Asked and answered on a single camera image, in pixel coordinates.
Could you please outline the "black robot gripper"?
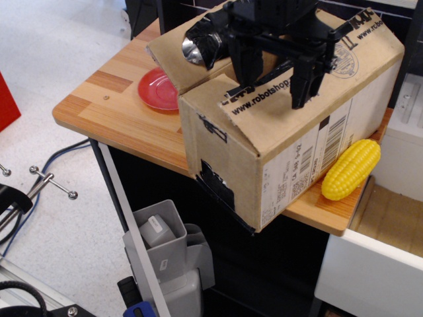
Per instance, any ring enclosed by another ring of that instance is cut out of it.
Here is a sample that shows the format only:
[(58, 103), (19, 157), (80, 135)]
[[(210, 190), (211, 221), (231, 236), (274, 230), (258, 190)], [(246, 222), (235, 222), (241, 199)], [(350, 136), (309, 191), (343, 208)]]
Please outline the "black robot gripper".
[(230, 1), (229, 55), (241, 88), (263, 72), (262, 51), (293, 62), (291, 107), (300, 109), (316, 96), (325, 71), (332, 69), (334, 46), (352, 31), (348, 20), (333, 28), (317, 17), (317, 1)]

